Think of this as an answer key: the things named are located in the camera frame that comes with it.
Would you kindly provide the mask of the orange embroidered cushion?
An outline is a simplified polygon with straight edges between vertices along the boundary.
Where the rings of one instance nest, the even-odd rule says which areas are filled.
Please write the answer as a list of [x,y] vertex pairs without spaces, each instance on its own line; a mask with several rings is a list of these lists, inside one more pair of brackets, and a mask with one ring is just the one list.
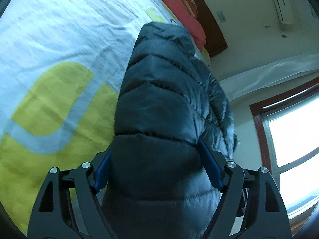
[[182,0],[186,8],[188,9],[189,13],[194,17],[197,18],[198,16],[198,8],[195,0]]

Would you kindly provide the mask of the white wall air conditioner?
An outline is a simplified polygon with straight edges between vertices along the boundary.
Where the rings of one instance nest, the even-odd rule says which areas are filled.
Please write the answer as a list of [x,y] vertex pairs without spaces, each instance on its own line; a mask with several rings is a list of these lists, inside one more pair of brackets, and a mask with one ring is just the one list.
[[273,0],[281,24],[294,24],[294,15],[289,0]]

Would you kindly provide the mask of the pale curtain by headboard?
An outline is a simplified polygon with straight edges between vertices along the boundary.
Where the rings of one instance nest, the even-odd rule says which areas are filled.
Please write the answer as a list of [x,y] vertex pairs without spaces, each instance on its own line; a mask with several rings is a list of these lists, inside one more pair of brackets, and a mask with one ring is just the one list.
[[272,62],[220,81],[228,100],[318,71],[318,53]]

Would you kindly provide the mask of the white wall socket plate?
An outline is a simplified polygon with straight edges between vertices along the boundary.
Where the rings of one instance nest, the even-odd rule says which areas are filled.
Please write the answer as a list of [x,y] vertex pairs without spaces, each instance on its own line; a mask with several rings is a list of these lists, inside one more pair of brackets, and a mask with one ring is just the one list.
[[221,23],[224,23],[226,21],[226,17],[224,15],[223,11],[218,11],[218,12],[216,12],[216,14],[217,14]]

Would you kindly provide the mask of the black quilted down jacket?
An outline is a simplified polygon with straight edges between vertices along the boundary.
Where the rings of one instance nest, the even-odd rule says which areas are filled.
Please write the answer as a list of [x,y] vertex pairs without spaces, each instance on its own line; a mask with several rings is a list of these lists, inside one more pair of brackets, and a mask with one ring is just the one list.
[[228,99],[195,57],[186,28],[151,22],[138,35],[115,113],[102,209],[118,238],[200,238],[220,201],[196,145],[231,159]]

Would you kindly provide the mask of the dark wooden headboard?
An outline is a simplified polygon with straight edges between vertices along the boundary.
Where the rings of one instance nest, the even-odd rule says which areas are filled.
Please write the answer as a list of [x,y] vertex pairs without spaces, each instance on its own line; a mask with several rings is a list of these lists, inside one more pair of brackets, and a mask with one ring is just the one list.
[[224,35],[217,24],[215,17],[204,0],[195,0],[198,7],[197,20],[206,34],[205,48],[210,57],[219,55],[228,48]]

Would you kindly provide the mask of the right bedroom window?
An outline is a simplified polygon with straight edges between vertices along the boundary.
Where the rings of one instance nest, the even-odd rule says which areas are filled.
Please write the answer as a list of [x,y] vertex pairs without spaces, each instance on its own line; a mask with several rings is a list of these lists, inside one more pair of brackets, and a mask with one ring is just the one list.
[[250,110],[262,164],[271,171],[297,231],[318,206],[318,78]]

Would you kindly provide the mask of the white patterned bed sheet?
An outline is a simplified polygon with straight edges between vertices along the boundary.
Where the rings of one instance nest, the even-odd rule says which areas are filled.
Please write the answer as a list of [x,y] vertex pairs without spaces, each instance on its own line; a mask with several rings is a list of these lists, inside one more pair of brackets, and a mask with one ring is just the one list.
[[[142,27],[184,26],[162,0],[2,2],[1,204],[27,237],[49,170],[76,169],[112,148],[119,93]],[[202,61],[206,48],[188,33]]]

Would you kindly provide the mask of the red pillow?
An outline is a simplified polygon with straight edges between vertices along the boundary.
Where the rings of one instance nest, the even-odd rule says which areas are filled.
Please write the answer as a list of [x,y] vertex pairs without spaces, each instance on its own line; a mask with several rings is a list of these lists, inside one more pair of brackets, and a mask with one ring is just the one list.
[[206,45],[206,35],[199,21],[188,11],[182,0],[162,0],[177,19],[188,29],[196,46],[202,52]]

